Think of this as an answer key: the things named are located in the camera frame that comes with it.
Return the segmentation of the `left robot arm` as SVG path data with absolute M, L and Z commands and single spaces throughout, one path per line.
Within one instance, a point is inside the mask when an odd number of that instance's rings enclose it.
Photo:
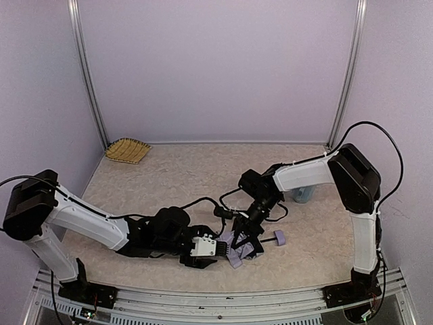
M 87 204 L 58 182 L 51 169 L 36 175 L 19 175 L 1 182 L 13 187 L 3 221 L 3 231 L 25 242 L 48 266 L 61 287 L 78 291 L 90 286 L 85 266 L 72 258 L 52 230 L 56 225 L 88 237 L 131 258 L 154 253 L 174 255 L 188 267 L 204 269 L 226 253 L 225 242 L 207 225 L 191 225 L 180 207 L 160 209 L 154 216 L 115 216 Z

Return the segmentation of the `lavender folding umbrella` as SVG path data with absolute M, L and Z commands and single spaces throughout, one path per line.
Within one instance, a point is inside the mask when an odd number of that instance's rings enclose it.
M 276 246 L 286 244 L 286 237 L 281 230 L 274 231 L 273 237 L 270 238 L 253 238 L 246 242 L 249 239 L 246 235 L 240 234 L 235 240 L 234 232 L 225 232 L 218 238 L 218 241 L 227 244 L 226 258 L 233 269 L 241 267 L 244 259 L 251 260 L 261 256 L 264 253 L 264 243 L 273 242 Z

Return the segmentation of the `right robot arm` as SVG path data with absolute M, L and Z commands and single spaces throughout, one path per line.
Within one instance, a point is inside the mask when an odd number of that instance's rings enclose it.
M 252 212 L 241 212 L 248 227 L 258 228 L 269 211 L 286 196 L 318 187 L 319 199 L 306 221 L 296 219 L 282 252 L 264 256 L 257 248 L 252 260 L 223 268 L 222 290 L 281 290 L 330 284 L 351 284 L 360 278 L 374 283 L 380 266 L 379 207 L 381 178 L 351 144 L 340 142 L 331 152 L 306 160 L 273 165 L 265 173 L 249 173 L 239 188 L 255 200 Z

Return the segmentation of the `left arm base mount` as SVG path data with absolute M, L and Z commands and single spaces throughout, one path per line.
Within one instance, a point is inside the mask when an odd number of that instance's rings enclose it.
M 117 298 L 118 289 L 113 286 L 106 286 L 88 282 L 69 282 L 60 286 L 60 297 L 70 299 L 79 303 L 113 309 Z

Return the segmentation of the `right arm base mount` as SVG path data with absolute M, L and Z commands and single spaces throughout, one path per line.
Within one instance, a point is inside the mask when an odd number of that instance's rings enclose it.
M 382 289 L 378 284 L 367 287 L 364 284 L 353 284 L 352 282 L 325 286 L 322 291 L 327 308 L 365 301 L 382 294 Z

